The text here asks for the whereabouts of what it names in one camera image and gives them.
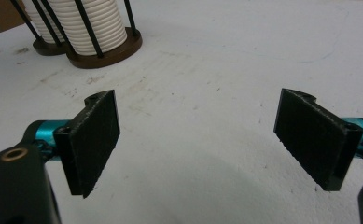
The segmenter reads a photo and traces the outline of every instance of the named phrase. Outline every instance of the white coiled object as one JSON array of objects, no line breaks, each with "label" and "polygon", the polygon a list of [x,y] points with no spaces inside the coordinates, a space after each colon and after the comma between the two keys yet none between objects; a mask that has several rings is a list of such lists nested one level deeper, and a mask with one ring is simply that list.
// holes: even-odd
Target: white coiled object
[{"label": "white coiled object", "polygon": [[[45,25],[44,21],[39,16],[38,11],[36,10],[35,5],[33,4],[33,2],[31,0],[22,0],[22,1],[23,1],[24,5],[26,7],[25,11],[29,15],[30,19],[32,19],[33,24],[35,25],[38,32],[42,35],[42,38],[44,39],[44,41],[49,43],[49,44],[54,44],[55,41],[54,41],[52,35],[50,34],[47,26]],[[45,12],[45,15],[47,16],[48,21],[49,21],[50,25],[52,26],[56,36],[59,38],[59,40],[61,42],[63,42],[64,39],[63,39],[61,33],[59,32],[58,28],[56,27],[55,23],[53,22],[52,18],[48,14],[47,10],[42,5],[42,3],[40,3],[40,1],[38,1],[38,3],[42,7],[42,10]]]},{"label": "white coiled object", "polygon": [[[79,55],[97,54],[74,0],[49,0],[71,45]],[[127,35],[116,0],[82,0],[102,52],[123,44]]]}]

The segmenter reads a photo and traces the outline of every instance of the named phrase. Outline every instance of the metal rod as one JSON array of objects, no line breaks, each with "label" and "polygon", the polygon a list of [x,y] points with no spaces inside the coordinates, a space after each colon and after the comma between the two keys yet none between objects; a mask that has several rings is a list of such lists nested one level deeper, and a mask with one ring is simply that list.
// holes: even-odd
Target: metal rod
[{"label": "metal rod", "polygon": [[129,2],[129,0],[125,0],[125,7],[126,11],[128,12],[129,22],[131,23],[133,35],[137,35],[137,30],[135,29],[134,18],[132,14],[131,3]]},{"label": "metal rod", "polygon": [[55,15],[55,12],[53,11],[52,7],[50,6],[48,0],[41,0],[41,2],[44,5],[44,7],[47,10],[50,17],[52,18],[52,20],[55,23],[56,27],[58,28],[58,30],[62,34],[62,37],[63,37],[64,41],[67,42],[67,44],[70,44],[70,42],[68,40],[68,37],[65,34],[64,29],[63,29],[62,25],[60,24],[59,20],[57,19],[56,15]]},{"label": "metal rod", "polygon": [[30,31],[33,33],[33,35],[35,36],[36,40],[41,40],[41,36],[36,32],[35,28],[33,27],[33,25],[30,23],[29,19],[27,18],[26,14],[24,14],[23,10],[21,9],[21,6],[19,6],[17,0],[11,0],[10,1],[13,4],[13,7],[16,8],[16,10],[18,11],[19,15],[21,15],[21,18],[24,20],[24,22],[26,23],[26,25],[29,27]]},{"label": "metal rod", "polygon": [[33,4],[35,5],[36,10],[38,11],[39,15],[42,18],[42,21],[45,23],[45,25],[48,28],[48,31],[50,32],[50,35],[53,37],[53,40],[56,43],[57,47],[60,47],[62,45],[62,43],[60,42],[59,38],[56,36],[55,31],[52,28],[52,25],[50,25],[50,22],[47,18],[47,15],[45,15],[44,10],[42,9],[42,7],[39,5],[37,0],[33,0]]},{"label": "metal rod", "polygon": [[97,41],[96,35],[94,34],[93,28],[91,27],[91,22],[89,21],[88,15],[86,14],[85,8],[82,5],[81,0],[75,0],[77,8],[79,10],[79,14],[82,17],[83,23],[85,24],[86,30],[88,31],[89,36],[91,37],[91,43],[96,50],[97,57],[103,58],[104,54],[102,49],[100,49],[99,42]]}]

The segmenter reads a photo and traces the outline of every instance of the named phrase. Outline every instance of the white table surface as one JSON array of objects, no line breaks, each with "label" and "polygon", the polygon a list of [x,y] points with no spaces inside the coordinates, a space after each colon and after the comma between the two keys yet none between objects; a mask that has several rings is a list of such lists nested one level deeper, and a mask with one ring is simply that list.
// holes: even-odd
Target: white table surface
[{"label": "white table surface", "polygon": [[101,69],[38,55],[25,25],[0,34],[0,151],[116,92],[121,135],[90,197],[47,163],[64,224],[359,222],[363,160],[325,192],[273,126],[282,88],[363,117],[363,0],[131,4],[143,46]]}]

